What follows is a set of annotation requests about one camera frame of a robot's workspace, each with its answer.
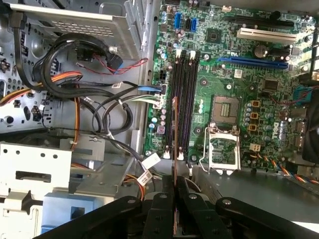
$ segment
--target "white pci slot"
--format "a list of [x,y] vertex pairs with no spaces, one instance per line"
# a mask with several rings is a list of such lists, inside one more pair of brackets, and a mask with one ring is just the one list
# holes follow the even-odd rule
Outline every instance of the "white pci slot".
[[297,41],[297,35],[263,31],[249,28],[240,28],[237,32],[238,38],[257,40],[257,41],[269,41],[283,44],[293,44]]

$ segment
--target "ram slot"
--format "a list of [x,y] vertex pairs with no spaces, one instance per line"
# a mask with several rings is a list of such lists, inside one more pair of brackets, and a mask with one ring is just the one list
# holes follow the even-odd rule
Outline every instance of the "ram slot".
[[166,140],[165,144],[171,147],[172,143],[172,117],[171,117],[171,103],[174,97],[178,97],[179,99],[181,96],[182,90],[182,80],[184,77],[184,65],[185,65],[185,58],[181,56],[179,59],[176,59],[174,70],[173,70],[173,78],[170,82],[170,98],[169,102],[166,103],[167,106],[167,118],[166,118]]
[[180,104],[180,123],[178,125],[179,136],[178,142],[179,146],[182,148],[183,152],[188,151],[188,144],[190,138],[191,121],[193,114],[195,90],[196,90],[196,80],[198,71],[198,59],[194,61],[190,60],[190,67],[187,71],[187,78],[184,81],[184,92],[182,97],[182,102]]

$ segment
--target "green circuit board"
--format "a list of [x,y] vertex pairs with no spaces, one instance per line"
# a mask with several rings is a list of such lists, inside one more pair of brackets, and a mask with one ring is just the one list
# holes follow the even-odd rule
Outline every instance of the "green circuit board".
[[[281,13],[278,20],[293,22],[294,27],[256,26],[260,30],[297,36],[296,42],[289,45],[238,38],[236,33],[243,26],[226,20],[226,17],[234,16],[269,18],[271,12],[211,4],[208,7],[190,6],[188,1],[181,1],[179,5],[162,3],[152,83],[167,87],[160,97],[161,106],[148,110],[145,154],[156,152],[162,156],[164,153],[173,63],[176,50],[181,49],[187,54],[195,51],[199,59],[187,158],[197,161],[202,157],[203,149],[208,148],[208,140],[204,145],[205,128],[215,122],[221,129],[237,127],[242,167],[273,168],[263,158],[256,159],[257,155],[267,156],[278,163],[293,159],[302,147],[303,119],[307,110],[304,105],[294,103],[293,93],[299,86],[297,76],[310,67],[316,21]],[[181,14],[179,30],[174,28],[176,13]],[[197,20],[196,31],[186,27],[187,21],[193,18]],[[264,49],[287,48],[291,52],[284,60],[275,53],[260,57],[261,50],[265,53]],[[284,61],[289,66],[287,69],[273,69],[220,61],[230,57],[258,59],[256,55],[264,60]],[[212,144],[216,146],[215,162],[231,163],[234,160],[233,150],[230,150],[232,143],[218,140]]]

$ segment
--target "motherboard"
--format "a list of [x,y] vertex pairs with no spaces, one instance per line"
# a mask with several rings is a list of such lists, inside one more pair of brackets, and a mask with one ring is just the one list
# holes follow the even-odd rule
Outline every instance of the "motherboard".
[[303,146],[316,21],[279,11],[162,1],[145,155],[172,158],[171,101],[179,98],[179,160],[274,169]]

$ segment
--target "blue pcie slot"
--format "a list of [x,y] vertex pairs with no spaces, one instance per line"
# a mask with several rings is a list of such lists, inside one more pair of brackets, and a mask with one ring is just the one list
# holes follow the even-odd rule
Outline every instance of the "blue pcie slot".
[[280,61],[268,61],[268,60],[258,60],[244,57],[229,57],[229,58],[219,58],[217,61],[230,62],[232,64],[248,65],[248,66],[259,66],[259,67],[269,67],[274,69],[285,70],[288,68],[287,62]]
[[196,32],[196,28],[197,28],[197,19],[193,18],[190,22],[190,31]]
[[181,13],[177,12],[175,14],[174,28],[180,29],[180,25],[181,25]]

